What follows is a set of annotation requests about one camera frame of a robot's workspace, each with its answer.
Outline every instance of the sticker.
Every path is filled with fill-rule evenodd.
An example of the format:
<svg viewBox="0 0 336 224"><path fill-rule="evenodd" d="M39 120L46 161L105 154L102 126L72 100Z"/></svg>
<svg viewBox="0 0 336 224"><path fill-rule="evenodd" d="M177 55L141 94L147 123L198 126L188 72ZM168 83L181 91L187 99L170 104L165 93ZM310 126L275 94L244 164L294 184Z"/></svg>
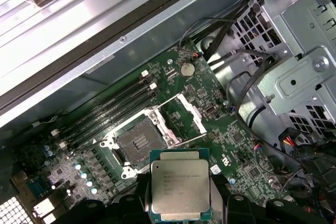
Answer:
<svg viewBox="0 0 336 224"><path fill-rule="evenodd" d="M222 170L220 169L218 165L212 166L210 170L214 175L220 174L222 172Z"/></svg>

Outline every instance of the screw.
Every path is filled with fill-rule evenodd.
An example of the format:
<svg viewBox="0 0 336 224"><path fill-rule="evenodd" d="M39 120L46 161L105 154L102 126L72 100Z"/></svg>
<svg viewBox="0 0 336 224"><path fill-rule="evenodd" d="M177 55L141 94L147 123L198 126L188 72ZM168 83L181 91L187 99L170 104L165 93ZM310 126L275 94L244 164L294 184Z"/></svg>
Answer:
<svg viewBox="0 0 336 224"><path fill-rule="evenodd" d="M246 62L248 61L248 57L247 56L244 56L243 59L242 59L243 62Z"/></svg>
<svg viewBox="0 0 336 224"><path fill-rule="evenodd" d="M150 113L150 114L149 114L149 117L150 117L151 119L154 119L154 118L156 118L156 115L155 115L155 113Z"/></svg>
<svg viewBox="0 0 336 224"><path fill-rule="evenodd" d="M126 40L127 40L127 37L126 36L121 36L119 40L120 40L121 43L125 43Z"/></svg>
<svg viewBox="0 0 336 224"><path fill-rule="evenodd" d="M317 72L324 72L326 71L326 69L328 68L329 64L328 64L328 60L326 57L321 57L321 58L316 58L313 61L313 68L317 71Z"/></svg>
<svg viewBox="0 0 336 224"><path fill-rule="evenodd" d="M236 195L236 196L235 196L235 200L243 201L244 198L243 198L242 196L240 196L240 195Z"/></svg>
<svg viewBox="0 0 336 224"><path fill-rule="evenodd" d="M283 207L285 205L284 203L278 200L274 201L273 204L276 205L277 207Z"/></svg>
<svg viewBox="0 0 336 224"><path fill-rule="evenodd" d="M173 140L170 139L170 140L167 141L168 146L172 146L173 144L174 144Z"/></svg>

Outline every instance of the integrated circuit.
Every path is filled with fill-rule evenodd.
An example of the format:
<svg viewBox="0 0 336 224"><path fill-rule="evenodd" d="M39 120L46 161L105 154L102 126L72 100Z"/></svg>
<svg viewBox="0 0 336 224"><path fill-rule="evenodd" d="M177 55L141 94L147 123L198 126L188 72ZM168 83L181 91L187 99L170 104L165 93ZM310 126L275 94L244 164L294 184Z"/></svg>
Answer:
<svg viewBox="0 0 336 224"><path fill-rule="evenodd" d="M252 178L258 176L260 174L259 170L255 167L252 170L249 171Z"/></svg>
<svg viewBox="0 0 336 224"><path fill-rule="evenodd" d="M166 143L149 118L121 134L117 143L133 165L148 159L150 150L166 148Z"/></svg>
<svg viewBox="0 0 336 224"><path fill-rule="evenodd" d="M240 132L235 133L232 137L236 143L243 139L243 135Z"/></svg>

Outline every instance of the metal bracket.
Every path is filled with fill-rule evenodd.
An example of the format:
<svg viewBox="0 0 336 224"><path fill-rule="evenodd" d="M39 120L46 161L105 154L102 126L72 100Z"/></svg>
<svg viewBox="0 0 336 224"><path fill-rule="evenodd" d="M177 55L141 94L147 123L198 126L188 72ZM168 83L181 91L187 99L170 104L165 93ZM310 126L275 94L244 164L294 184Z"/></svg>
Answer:
<svg viewBox="0 0 336 224"><path fill-rule="evenodd" d="M273 67L257 84L275 114L287 113L316 94L316 86L333 76L335 66L323 48L302 59L292 57Z"/></svg>

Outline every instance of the motherboard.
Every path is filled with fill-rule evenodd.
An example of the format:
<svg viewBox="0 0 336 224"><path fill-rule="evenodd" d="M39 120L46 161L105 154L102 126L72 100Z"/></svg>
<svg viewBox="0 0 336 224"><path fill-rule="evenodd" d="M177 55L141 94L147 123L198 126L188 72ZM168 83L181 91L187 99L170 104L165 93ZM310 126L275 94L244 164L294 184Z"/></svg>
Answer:
<svg viewBox="0 0 336 224"><path fill-rule="evenodd" d="M189 52L194 45L185 48L162 53L20 146L15 154L34 196L60 191L67 209L84 199L108 204L149 170L150 150L208 148L210 173L222 173L233 193L260 205L274 198L251 136L224 106L223 87ZM260 163L272 168L263 155Z"/></svg>

